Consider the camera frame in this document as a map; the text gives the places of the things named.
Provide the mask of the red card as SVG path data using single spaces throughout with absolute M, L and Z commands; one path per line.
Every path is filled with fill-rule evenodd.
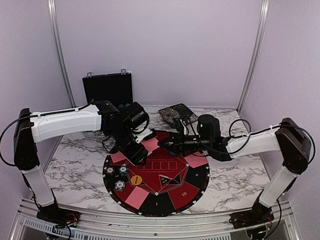
M 158 140 L 155 137 L 149 140 L 143 140 L 141 143 L 144 147 L 147 146 L 148 148 L 153 148 L 153 150 L 156 150 L 159 147 Z

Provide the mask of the red playing card deck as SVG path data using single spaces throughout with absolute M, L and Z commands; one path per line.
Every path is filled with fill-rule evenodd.
M 144 147 L 145 148 L 145 150 L 147 151 L 147 153 L 150 155 L 152 152 L 153 152 L 153 148 L 152 147 L 147 147 L 147 146 L 145 146 Z

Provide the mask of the red cards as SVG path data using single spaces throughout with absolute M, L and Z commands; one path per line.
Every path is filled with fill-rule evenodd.
M 113 163 L 118 163 L 126 159 L 126 157 L 120 151 L 117 153 L 111 153 L 110 157 Z
M 197 168 L 197 167 L 208 164 L 208 160 L 205 156 L 189 155 L 189 156 L 186 156 L 184 159 L 192 168 Z
M 139 209 L 148 195 L 149 195 L 149 192 L 146 191 L 145 189 L 140 187 L 135 187 L 134 190 L 130 193 L 130 195 L 125 200 L 125 203 L 132 206 L 135 209 Z

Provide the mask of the green 50 chips seat three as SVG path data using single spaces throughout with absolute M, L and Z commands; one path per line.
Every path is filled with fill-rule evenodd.
M 121 176 L 127 176 L 127 175 L 128 175 L 128 172 L 129 172 L 129 169 L 128 169 L 127 166 L 122 165 L 122 166 L 119 167 L 118 172 L 119 172 L 119 174 L 120 174 Z

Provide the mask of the orange big blind button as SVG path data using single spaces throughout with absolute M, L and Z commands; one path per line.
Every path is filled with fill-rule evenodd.
M 133 186 L 138 186 L 143 182 L 143 179 L 140 175 L 134 175 L 131 177 L 130 182 Z

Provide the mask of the grey 10 chips seat two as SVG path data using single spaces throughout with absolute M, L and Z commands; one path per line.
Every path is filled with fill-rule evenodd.
M 123 180 L 118 180 L 114 184 L 114 190 L 117 192 L 122 192 L 125 189 L 126 183 Z

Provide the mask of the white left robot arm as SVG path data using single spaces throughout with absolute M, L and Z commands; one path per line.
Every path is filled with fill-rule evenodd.
M 115 140 L 115 149 L 132 164 L 144 165 L 148 151 L 141 143 L 151 133 L 149 115 L 137 102 L 115 107 L 110 101 L 94 101 L 75 108 L 47 112 L 20 111 L 18 119 L 9 123 L 1 136 L 16 125 L 13 137 L 12 166 L 17 167 L 40 205 L 40 211 L 53 223 L 63 219 L 63 211 L 48 185 L 38 158 L 36 144 L 47 139 L 78 132 L 101 131 Z

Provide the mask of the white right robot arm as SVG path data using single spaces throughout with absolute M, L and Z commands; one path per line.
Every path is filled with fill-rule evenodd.
M 213 115 L 203 114 L 197 120 L 197 134 L 171 132 L 167 138 L 159 141 L 158 145 L 173 154 L 206 151 L 210 157 L 220 162 L 280 151 L 283 157 L 281 167 L 247 214 L 247 219 L 252 224 L 260 223 L 267 216 L 273 204 L 290 189 L 316 155 L 316 144 L 310 133 L 289 117 L 284 118 L 278 125 L 271 125 L 263 130 L 223 137 L 220 121 Z

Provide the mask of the black floral square plate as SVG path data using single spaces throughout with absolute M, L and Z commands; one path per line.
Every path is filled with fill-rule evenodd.
M 176 119 L 179 121 L 183 117 L 189 116 L 191 123 L 194 123 L 198 120 L 198 116 L 184 103 L 179 103 L 159 109 L 158 113 L 163 118 L 163 120 L 174 129 L 177 129 L 180 126 Z

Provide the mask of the round red black poker mat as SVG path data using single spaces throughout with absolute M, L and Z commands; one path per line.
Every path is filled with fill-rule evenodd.
M 168 131 L 158 130 L 155 138 L 159 142 L 167 138 L 169 134 Z M 158 147 L 147 157 L 146 164 L 142 166 L 133 165 L 127 159 L 113 163 L 108 155 L 102 169 L 105 188 L 117 204 L 135 214 L 165 217 L 180 213 L 190 208 L 203 196 L 210 179 L 209 162 L 206 165 L 192 168 L 185 160 L 185 157 L 189 155 L 205 157 L 200 151 L 174 156 L 164 148 Z M 119 174 L 121 166 L 128 167 L 128 175 Z M 107 167 L 114 168 L 113 175 L 106 174 Z M 131 177 L 135 175 L 142 177 L 140 185 L 131 184 Z M 115 191 L 115 183 L 119 180 L 125 182 L 123 191 Z M 125 203 L 135 187 L 149 192 L 139 209 Z

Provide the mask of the black poker chip case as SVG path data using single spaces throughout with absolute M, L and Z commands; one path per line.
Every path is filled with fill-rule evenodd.
M 88 103 L 109 101 L 115 107 L 133 103 L 131 72 L 87 75 L 82 83 Z

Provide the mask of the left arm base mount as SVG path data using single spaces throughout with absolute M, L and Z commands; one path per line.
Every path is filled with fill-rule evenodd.
M 36 217 L 40 220 L 58 224 L 60 227 L 65 227 L 66 225 L 69 227 L 77 227 L 80 213 L 74 210 L 60 209 L 59 213 L 52 216 L 46 216 L 41 211 L 38 211 Z

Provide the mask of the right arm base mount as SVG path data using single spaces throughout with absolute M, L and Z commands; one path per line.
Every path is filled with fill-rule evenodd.
M 271 212 L 262 215 L 261 212 L 246 210 L 232 213 L 230 215 L 229 223 L 233 225 L 234 229 L 240 229 L 267 223 L 274 219 L 275 217 Z

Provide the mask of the aluminium front rail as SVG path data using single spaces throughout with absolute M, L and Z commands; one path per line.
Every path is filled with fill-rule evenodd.
M 252 240 L 254 234 L 272 233 L 271 240 L 300 240 L 297 223 L 288 201 L 274 205 L 274 221 L 235 229 L 232 211 L 146 217 L 133 213 L 108 212 L 61 206 L 79 212 L 73 240 Z

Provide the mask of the left aluminium corner post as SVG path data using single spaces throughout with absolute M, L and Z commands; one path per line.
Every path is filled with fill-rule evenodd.
M 70 80 L 68 76 L 68 71 L 64 59 L 63 47 L 60 38 L 59 24 L 58 24 L 58 16 L 56 10 L 56 1 L 48 0 L 48 13 L 50 19 L 50 25 L 52 29 L 53 41 L 56 50 L 57 60 L 60 67 L 63 84 L 66 90 L 67 98 L 71 107 L 75 107 L 75 99 L 73 96 L 72 88 L 70 85 Z

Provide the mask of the aluminium corner post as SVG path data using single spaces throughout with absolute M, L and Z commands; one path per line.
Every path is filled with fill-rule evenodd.
M 248 71 L 244 81 L 244 86 L 243 86 L 243 89 L 237 104 L 237 108 L 236 108 L 239 115 L 241 115 L 244 110 L 245 103 L 250 92 L 250 87 L 253 83 L 256 65 L 257 65 L 259 55 L 263 46 L 263 40 L 266 32 L 269 8 L 270 8 L 270 0 L 262 0 L 251 60 L 250 60 Z
M 56 1 L 48 0 L 48 13 L 50 19 L 50 25 L 52 29 L 53 41 L 56 50 L 57 60 L 60 67 L 63 84 L 66 90 L 67 98 L 71 107 L 75 107 L 75 99 L 73 96 L 72 88 L 70 85 L 70 80 L 68 76 L 68 71 L 64 59 L 63 47 L 60 38 L 59 24 L 58 24 L 58 16 L 56 10 Z

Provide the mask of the right aluminium corner post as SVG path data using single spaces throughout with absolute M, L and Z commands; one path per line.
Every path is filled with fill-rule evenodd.
M 244 110 L 245 103 L 250 92 L 250 87 L 253 83 L 256 65 L 257 65 L 259 55 L 263 46 L 263 40 L 266 32 L 269 8 L 270 8 L 270 0 L 262 0 L 251 60 L 250 60 L 248 71 L 244 81 L 244 86 L 243 86 L 243 89 L 237 104 L 237 108 L 236 108 L 239 115 L 241 115 Z

